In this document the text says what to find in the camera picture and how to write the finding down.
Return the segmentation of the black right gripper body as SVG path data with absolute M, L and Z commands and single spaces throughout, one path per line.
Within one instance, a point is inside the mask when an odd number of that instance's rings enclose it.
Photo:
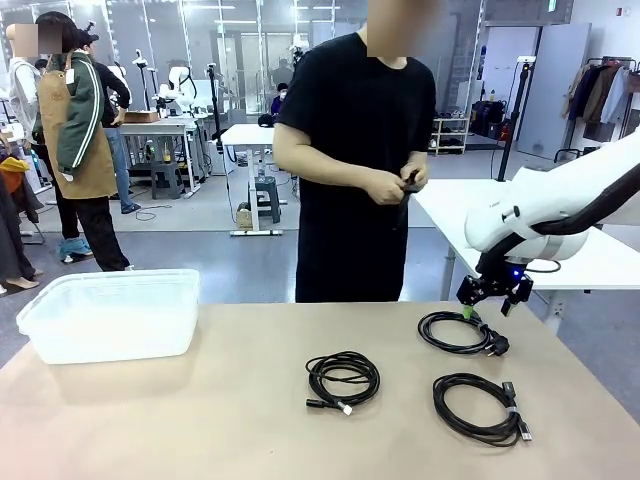
M 510 259 L 482 260 L 476 272 L 487 282 L 487 297 L 506 296 L 523 278 L 530 278 L 526 268 L 526 263 L 512 262 Z

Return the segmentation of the person's left hand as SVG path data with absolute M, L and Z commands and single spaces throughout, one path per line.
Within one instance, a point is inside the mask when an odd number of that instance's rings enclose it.
M 404 191 L 416 193 L 428 182 L 428 166 L 426 152 L 412 152 L 407 163 L 401 169 Z

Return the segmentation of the person's right hand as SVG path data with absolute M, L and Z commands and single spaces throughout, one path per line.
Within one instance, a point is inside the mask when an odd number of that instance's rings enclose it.
M 365 191 L 378 205 L 399 205 L 405 196 L 406 182 L 395 174 L 373 170 L 365 182 Z

